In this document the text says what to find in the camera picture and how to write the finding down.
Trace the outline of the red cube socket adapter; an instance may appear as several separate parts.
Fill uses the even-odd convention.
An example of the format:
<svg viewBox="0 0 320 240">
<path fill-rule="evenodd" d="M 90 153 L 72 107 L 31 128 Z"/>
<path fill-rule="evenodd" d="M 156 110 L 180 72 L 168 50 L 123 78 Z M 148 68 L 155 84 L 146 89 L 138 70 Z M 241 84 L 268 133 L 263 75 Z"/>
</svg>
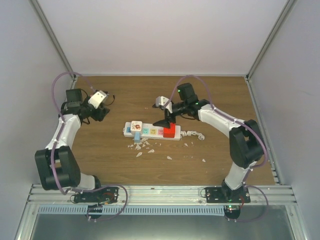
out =
<svg viewBox="0 0 320 240">
<path fill-rule="evenodd" d="M 169 127 L 164 127 L 163 128 L 163 137 L 164 138 L 170 138 L 173 139 L 176 134 L 176 124 L 175 123 L 170 123 Z"/>
</svg>

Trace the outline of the white power strip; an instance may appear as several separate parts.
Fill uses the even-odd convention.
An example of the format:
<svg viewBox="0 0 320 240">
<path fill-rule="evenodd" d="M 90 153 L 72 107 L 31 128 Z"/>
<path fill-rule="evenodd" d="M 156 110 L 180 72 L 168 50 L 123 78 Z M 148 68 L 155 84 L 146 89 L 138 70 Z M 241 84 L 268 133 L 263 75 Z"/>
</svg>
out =
<svg viewBox="0 0 320 240">
<path fill-rule="evenodd" d="M 131 122 L 125 123 L 122 130 L 123 135 L 127 138 L 134 138 L 135 132 L 131 132 Z M 175 137 L 164 138 L 164 128 L 160 126 L 153 126 L 151 123 L 142 123 L 142 131 L 140 132 L 141 139 L 156 139 L 156 140 L 173 140 L 179 141 L 181 139 L 181 126 L 175 125 Z"/>
</svg>

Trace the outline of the black power adapter with cable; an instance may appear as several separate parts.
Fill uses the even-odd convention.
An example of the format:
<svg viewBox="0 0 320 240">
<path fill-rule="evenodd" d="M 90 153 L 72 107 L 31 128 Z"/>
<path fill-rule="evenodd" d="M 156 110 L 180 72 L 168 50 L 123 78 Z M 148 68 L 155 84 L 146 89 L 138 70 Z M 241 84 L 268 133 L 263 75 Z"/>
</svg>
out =
<svg viewBox="0 0 320 240">
<path fill-rule="evenodd" d="M 116 95 L 113 93 L 109 93 L 104 104 L 106 106 L 111 106 L 115 102 L 115 99 L 116 99 Z"/>
</svg>

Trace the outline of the white cube adapter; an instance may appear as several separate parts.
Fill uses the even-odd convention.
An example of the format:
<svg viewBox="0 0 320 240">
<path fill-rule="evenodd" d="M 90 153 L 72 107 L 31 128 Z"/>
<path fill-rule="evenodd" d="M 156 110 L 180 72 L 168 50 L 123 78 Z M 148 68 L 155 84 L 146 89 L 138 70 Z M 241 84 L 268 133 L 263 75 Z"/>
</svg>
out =
<svg viewBox="0 0 320 240">
<path fill-rule="evenodd" d="M 131 132 L 141 132 L 143 128 L 143 122 L 142 121 L 132 121 L 130 125 L 130 131 Z"/>
</svg>

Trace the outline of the light blue plug adapter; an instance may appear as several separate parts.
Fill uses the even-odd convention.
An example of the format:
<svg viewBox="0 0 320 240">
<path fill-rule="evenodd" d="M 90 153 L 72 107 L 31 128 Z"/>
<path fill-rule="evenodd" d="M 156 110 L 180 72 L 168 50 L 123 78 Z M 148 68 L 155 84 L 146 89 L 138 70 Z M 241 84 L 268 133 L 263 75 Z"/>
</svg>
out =
<svg viewBox="0 0 320 240">
<path fill-rule="evenodd" d="M 140 132 L 135 132 L 133 139 L 134 139 L 135 143 L 140 143 L 141 142 L 141 133 Z"/>
</svg>

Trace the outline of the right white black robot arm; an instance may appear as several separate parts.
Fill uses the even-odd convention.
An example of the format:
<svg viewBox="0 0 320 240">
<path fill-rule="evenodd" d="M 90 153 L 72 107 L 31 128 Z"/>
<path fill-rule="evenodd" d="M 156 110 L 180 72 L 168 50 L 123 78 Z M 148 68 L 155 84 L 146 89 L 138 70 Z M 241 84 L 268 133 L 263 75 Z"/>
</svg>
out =
<svg viewBox="0 0 320 240">
<path fill-rule="evenodd" d="M 190 83 L 176 89 L 181 99 L 178 103 L 165 96 L 155 99 L 153 108 L 162 109 L 164 118 L 154 126 L 169 128 L 176 123 L 177 116 L 188 115 L 228 137 L 232 165 L 221 183 L 221 196 L 228 203 L 234 202 L 244 192 L 248 174 L 267 152 L 257 122 L 237 119 L 213 106 L 209 100 L 199 99 Z"/>
</svg>

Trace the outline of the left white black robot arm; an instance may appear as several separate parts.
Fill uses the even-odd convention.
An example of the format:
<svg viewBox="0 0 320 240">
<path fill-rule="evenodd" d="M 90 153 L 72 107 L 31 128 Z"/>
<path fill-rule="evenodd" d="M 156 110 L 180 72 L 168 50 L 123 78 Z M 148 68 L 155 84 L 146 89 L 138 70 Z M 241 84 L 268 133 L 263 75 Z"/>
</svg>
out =
<svg viewBox="0 0 320 240">
<path fill-rule="evenodd" d="M 96 91 L 88 95 L 80 88 L 66 91 L 66 101 L 58 109 L 58 126 L 45 149 L 35 153 L 35 162 L 44 190 L 60 190 L 66 194 L 71 189 L 85 191 L 86 197 L 98 202 L 103 189 L 97 176 L 81 172 L 72 146 L 78 130 L 91 120 L 101 122 L 109 113 L 105 105 L 109 93 Z"/>
</svg>

